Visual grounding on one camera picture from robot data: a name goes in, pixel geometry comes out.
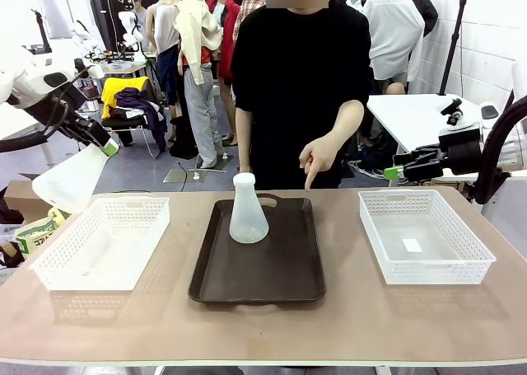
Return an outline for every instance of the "chair leg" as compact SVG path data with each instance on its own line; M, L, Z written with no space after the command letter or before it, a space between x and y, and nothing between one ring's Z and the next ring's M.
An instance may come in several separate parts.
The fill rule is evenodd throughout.
M152 150L150 149L150 144L148 144L147 134L145 134L145 129L141 129L142 136L145 138L145 143L147 144L148 152L152 156L152 158L157 159L154 157L154 154L152 154Z

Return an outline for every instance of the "black jacket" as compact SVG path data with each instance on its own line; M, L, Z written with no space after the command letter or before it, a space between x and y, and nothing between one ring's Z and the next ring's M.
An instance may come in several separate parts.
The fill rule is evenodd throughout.
M437 10L430 0L412 0L415 7L425 20L425 37L430 33L437 23Z

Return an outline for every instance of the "plaid shirt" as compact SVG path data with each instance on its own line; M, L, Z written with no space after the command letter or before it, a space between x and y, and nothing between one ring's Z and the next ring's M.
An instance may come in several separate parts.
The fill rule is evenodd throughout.
M260 8L265 5L265 0L243 0L240 6L240 13L236 18L236 23L234 24L234 32L232 34L232 39L236 43L238 40L238 33L240 31L241 22L255 9Z

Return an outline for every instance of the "white label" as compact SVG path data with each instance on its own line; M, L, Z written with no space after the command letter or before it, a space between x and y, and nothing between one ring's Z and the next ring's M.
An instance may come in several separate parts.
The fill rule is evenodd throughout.
M416 239L403 239L404 247L409 253L422 253L422 248Z

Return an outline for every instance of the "yellow jacket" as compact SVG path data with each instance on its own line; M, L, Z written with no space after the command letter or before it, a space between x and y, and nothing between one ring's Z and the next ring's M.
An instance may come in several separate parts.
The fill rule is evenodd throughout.
M100 99L105 104L102 111L102 119L105 120L110 117L110 106L116 107L117 101L115 94L121 92L124 88L137 88L142 91L148 77L140 78L108 78L106 80L105 89L102 91Z

